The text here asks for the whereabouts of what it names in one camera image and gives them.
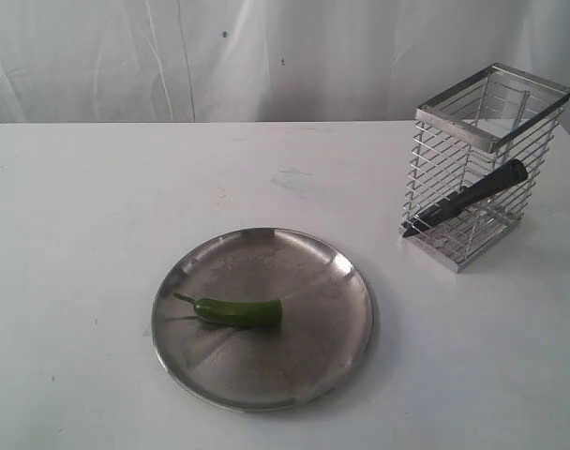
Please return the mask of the green chili pepper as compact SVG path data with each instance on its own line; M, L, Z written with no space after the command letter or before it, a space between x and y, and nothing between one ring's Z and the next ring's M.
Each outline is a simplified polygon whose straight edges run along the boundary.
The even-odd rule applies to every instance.
M281 323L282 302L227 302L212 298L194 299L175 292L174 298L193 306L193 318L228 327L276 326Z

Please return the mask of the black knife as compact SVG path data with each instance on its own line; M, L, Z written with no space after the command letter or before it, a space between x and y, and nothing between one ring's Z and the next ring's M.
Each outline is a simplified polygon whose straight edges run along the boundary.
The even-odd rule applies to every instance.
M470 187L443 197L402 223L402 237L408 238L445 221L458 217L469 206L512 188L529 178L527 169L519 159L511 159Z

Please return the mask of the round steel plate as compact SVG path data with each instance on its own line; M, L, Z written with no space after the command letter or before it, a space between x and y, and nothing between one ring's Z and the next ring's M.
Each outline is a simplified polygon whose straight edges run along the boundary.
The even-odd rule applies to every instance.
M276 326L193 318L173 297L282 302ZM280 228L228 232L183 256L160 284L151 336L165 370L193 395L250 412L310 402L345 383L368 349L375 301L339 249Z

